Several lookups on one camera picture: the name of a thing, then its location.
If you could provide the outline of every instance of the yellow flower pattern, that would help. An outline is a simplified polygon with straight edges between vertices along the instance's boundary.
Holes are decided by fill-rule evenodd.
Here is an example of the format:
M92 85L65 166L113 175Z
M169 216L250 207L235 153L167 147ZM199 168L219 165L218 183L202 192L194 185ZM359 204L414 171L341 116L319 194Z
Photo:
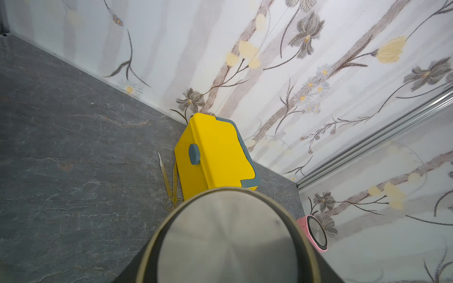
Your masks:
M84 18L76 11L72 11L70 9L67 11L67 21L73 29L77 29L79 27L83 28L84 26Z
M274 140L270 141L270 142L267 144L267 146L269 146L269 147L273 147L273 146L276 146L276 145L277 145L277 142L274 141Z
M381 63L394 63L400 59L403 47L406 43L406 37L398 37L377 50L376 58Z
M387 147L387 154L388 155L397 155L400 153L400 149L398 146L392 144Z
M260 146L260 147L267 146L268 142L269 142L269 141L268 141L267 139L262 139L262 140L260 140L260 141L258 142L257 145Z
M259 66L261 66L261 62L259 61L259 59L257 57L253 57L253 59L249 63L250 69L256 69Z
M246 140L244 142L244 144L246 145L246 147L251 147L251 146L254 146L256 144L256 141L254 139L249 139L249 140Z
M256 16L255 20L256 31L262 32L266 30L266 17L263 14Z
M233 53L228 53L226 55L226 64L230 67L236 65L238 62L239 62L239 56L236 56L235 54Z
M403 210L403 198L406 196L396 185L386 183L384 185L384 193L390 198L389 205L395 210Z
M247 60L251 60L258 53L258 48L248 41L241 40L238 48L241 56Z
M382 194L382 192L380 191L380 189L377 186L371 186L368 189L368 193L372 197L378 197L378 196L380 196Z
M289 124L284 128L285 133L290 133L294 129L294 124Z
M419 174L417 173L411 173L409 174L409 176L407 177L407 180L409 182L409 184L411 185L417 185L420 180L421 180L422 176L420 176Z

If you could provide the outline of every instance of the pink object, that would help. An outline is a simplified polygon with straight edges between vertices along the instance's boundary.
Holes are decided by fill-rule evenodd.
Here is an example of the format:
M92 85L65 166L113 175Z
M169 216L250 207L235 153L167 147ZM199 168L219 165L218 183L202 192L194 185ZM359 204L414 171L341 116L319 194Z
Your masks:
M318 252L327 250L326 232L313 215L299 218L296 222Z

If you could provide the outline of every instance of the countertop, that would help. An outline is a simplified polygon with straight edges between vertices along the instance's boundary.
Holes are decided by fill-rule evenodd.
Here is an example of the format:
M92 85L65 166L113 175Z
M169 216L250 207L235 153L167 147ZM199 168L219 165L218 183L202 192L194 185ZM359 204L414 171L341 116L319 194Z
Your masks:
M0 37L0 281L109 282L167 217L185 125L16 36ZM258 191L304 215L257 165Z

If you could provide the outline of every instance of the floral wallpaper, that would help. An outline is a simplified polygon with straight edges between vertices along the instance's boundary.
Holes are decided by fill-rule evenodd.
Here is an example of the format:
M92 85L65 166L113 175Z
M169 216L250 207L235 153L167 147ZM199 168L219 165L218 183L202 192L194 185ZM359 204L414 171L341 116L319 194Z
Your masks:
M453 0L5 0L13 33L296 182L453 86Z
M300 191L345 282L453 282L453 106L439 112Z

